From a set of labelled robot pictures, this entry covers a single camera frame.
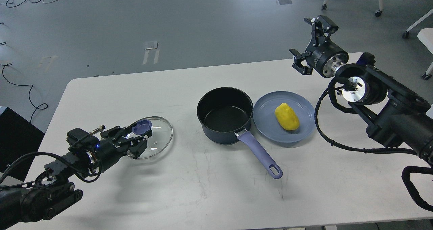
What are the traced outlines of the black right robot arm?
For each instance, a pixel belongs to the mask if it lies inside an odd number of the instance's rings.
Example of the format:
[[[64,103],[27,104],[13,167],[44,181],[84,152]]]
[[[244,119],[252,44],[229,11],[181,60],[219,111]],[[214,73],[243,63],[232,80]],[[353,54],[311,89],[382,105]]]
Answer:
[[[296,49],[289,51],[294,59],[292,66],[300,74],[311,75],[316,71],[330,79],[314,108],[314,122],[320,136],[331,146],[347,151],[418,156],[428,167],[405,167],[402,181],[416,205],[432,211],[432,205],[424,201],[410,180],[412,173],[432,174],[433,122],[427,116],[430,104],[376,68],[373,54],[364,52],[356,63],[349,63],[348,53],[331,41],[338,26],[328,16],[317,15],[304,21],[312,29],[311,40],[303,53]],[[326,96],[337,110],[359,115],[367,124],[368,137],[382,148],[353,148],[325,135],[318,123],[318,111]]]

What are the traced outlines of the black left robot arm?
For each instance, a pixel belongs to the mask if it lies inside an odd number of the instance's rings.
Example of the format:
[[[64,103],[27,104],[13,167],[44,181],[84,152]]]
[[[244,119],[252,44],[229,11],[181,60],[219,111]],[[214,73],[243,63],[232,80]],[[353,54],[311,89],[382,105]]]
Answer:
[[[20,156],[7,167],[1,181],[28,159],[46,155],[54,161],[45,165],[34,181],[1,185],[1,229],[18,222],[50,220],[57,216],[82,199],[83,192],[70,182],[71,176],[85,183],[96,181],[123,156],[138,159],[147,149],[147,139],[152,134],[151,128],[140,128],[137,122],[108,130],[100,126],[91,132],[75,128],[67,133],[66,155],[32,152]]]

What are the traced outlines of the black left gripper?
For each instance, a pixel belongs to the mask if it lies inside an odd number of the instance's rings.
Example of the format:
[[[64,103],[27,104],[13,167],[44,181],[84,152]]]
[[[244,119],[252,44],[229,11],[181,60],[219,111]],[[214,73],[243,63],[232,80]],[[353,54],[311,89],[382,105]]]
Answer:
[[[132,132],[133,126],[116,126],[100,133],[102,139],[96,144],[96,157],[103,165],[114,165],[127,155],[135,160],[144,159],[142,154],[147,150],[147,141],[153,135],[149,130],[142,135]],[[116,145],[113,143],[125,143],[126,145]]]

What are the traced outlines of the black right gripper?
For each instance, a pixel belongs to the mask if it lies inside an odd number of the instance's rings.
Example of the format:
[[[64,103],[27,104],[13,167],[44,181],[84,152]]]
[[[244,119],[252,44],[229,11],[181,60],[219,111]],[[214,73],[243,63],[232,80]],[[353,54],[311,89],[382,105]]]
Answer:
[[[324,78],[331,78],[341,65],[348,62],[348,53],[331,41],[331,35],[336,33],[339,27],[324,15],[304,18],[304,21],[312,28],[311,40],[307,46],[312,50],[300,54],[296,49],[289,49],[294,59],[292,68],[308,76],[312,74],[314,68]],[[302,64],[308,57],[313,68]]]

